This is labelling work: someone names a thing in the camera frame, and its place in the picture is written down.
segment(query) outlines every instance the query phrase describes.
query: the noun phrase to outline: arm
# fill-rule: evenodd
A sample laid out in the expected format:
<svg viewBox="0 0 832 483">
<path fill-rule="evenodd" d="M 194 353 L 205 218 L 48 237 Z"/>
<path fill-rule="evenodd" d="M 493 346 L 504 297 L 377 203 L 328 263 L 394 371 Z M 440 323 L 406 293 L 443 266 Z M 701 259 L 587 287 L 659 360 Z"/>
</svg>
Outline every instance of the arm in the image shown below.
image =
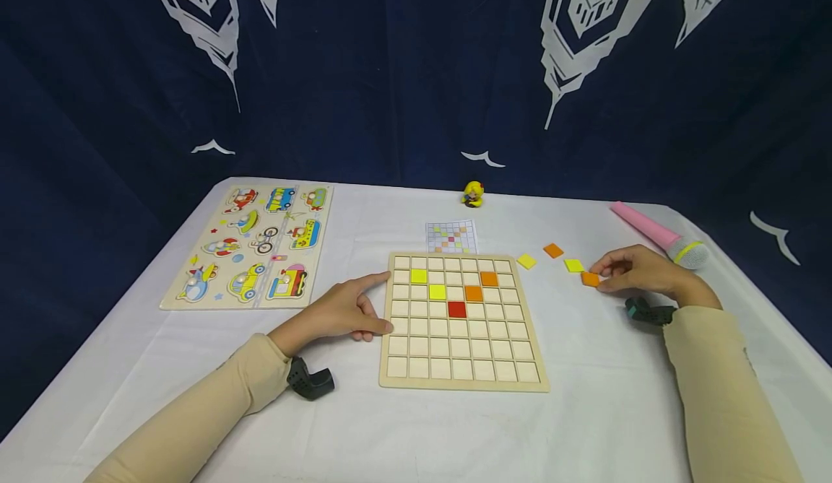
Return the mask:
<svg viewBox="0 0 832 483">
<path fill-rule="evenodd" d="M 387 280 L 372 274 L 332 287 L 268 336 L 252 336 L 231 358 L 148 419 L 85 483 L 187 483 L 240 418 L 286 389 L 289 357 L 321 336 L 370 341 L 393 326 L 379 319 L 363 292 Z"/>
<path fill-rule="evenodd" d="M 590 270 L 608 277 L 601 292 L 635 287 L 679 303 L 664 343 L 677 372 L 694 482 L 803 482 L 737 320 L 721 311 L 705 281 L 641 245 L 613 250 Z"/>
</svg>

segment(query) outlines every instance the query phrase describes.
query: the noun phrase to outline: orange square tile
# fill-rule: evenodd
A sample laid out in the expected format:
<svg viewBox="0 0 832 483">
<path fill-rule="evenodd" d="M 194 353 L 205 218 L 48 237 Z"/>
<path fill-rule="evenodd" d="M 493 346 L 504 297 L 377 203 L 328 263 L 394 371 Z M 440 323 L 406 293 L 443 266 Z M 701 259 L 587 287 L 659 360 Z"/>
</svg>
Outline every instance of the orange square tile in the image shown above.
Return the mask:
<svg viewBox="0 0 832 483">
<path fill-rule="evenodd" d="M 494 271 L 481 271 L 480 280 L 482 281 L 482 286 L 498 286 L 497 274 Z"/>
<path fill-rule="evenodd" d="M 560 247 L 558 247 L 554 243 L 547 244 L 545 247 L 543 247 L 543 251 L 549 254 L 549 257 L 552 259 L 563 255 L 563 250 L 561 250 Z"/>
<path fill-rule="evenodd" d="M 593 274 L 591 271 L 582 271 L 581 281 L 586 286 L 596 287 L 601 284 L 601 277 L 598 277 L 598 274 Z"/>
<path fill-rule="evenodd" d="M 467 301 L 482 302 L 482 288 L 478 286 L 465 287 L 465 299 Z"/>
</svg>

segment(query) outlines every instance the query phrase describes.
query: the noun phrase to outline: white bird print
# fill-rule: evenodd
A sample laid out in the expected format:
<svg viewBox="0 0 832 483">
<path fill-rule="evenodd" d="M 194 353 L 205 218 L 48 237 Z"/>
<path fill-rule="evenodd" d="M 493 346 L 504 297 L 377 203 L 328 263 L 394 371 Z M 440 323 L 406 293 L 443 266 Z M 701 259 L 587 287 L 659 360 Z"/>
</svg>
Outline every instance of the white bird print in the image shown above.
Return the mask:
<svg viewBox="0 0 832 483">
<path fill-rule="evenodd" d="M 494 162 L 490 158 L 488 158 L 488 151 L 486 151 L 484 153 L 480 153 L 479 155 L 471 155 L 470 153 L 462 153 L 461 155 L 465 156 L 465 158 L 467 158 L 469 160 L 474 160 L 474 161 L 485 160 L 486 164 L 488 164 L 492 167 L 505 167 L 505 165 L 498 164 L 497 162 Z"/>
<path fill-rule="evenodd" d="M 763 232 L 770 233 L 770 235 L 775 236 L 777 238 L 777 246 L 781 249 L 781 253 L 785 256 L 786 259 L 792 261 L 792 263 L 800 266 L 800 261 L 794 257 L 792 250 L 789 250 L 789 246 L 785 244 L 785 235 L 789 233 L 788 230 L 783 230 L 783 228 L 772 227 L 771 225 L 767 224 L 767 222 L 761 220 L 757 217 L 757 214 L 754 214 L 754 211 L 751 211 L 749 215 L 751 219 L 751 224 L 757 228 L 760 228 Z"/>
<path fill-rule="evenodd" d="M 191 150 L 191 154 L 199 153 L 199 151 L 209 151 L 211 149 L 216 149 L 216 150 L 220 151 L 220 153 L 223 153 L 224 155 L 236 155 L 237 154 L 235 151 L 230 151 L 230 150 L 222 147 L 221 145 L 219 145 L 217 143 L 217 140 L 214 140 L 214 139 L 212 139 L 212 141 L 208 142 L 207 144 L 197 145 L 195 148 L 193 148 L 193 150 Z"/>
</svg>

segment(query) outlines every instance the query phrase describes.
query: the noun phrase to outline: pink toy microphone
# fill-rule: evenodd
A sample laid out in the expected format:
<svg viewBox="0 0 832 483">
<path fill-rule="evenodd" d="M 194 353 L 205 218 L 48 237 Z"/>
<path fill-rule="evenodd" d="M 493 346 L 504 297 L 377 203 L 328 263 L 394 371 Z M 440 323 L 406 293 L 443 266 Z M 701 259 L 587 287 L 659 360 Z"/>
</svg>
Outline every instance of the pink toy microphone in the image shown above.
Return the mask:
<svg viewBox="0 0 832 483">
<path fill-rule="evenodd" d="M 680 236 L 620 201 L 610 205 L 610 209 L 662 247 L 667 257 L 671 258 L 675 264 L 696 270 L 705 266 L 711 256 L 705 243 Z"/>
</svg>

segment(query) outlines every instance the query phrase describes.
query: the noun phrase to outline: black wrist band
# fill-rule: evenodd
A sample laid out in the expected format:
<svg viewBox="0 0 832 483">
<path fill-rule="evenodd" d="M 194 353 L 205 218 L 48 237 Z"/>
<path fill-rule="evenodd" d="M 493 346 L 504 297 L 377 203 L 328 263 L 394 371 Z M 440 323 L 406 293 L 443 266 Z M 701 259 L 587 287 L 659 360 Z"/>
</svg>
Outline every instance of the black wrist band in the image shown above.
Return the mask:
<svg viewBox="0 0 832 483">
<path fill-rule="evenodd" d="M 310 374 L 306 368 L 306 362 L 300 357 L 292 357 L 286 381 L 291 389 L 306 400 L 317 400 L 335 389 L 335 380 L 332 379 L 329 369 Z"/>
</svg>

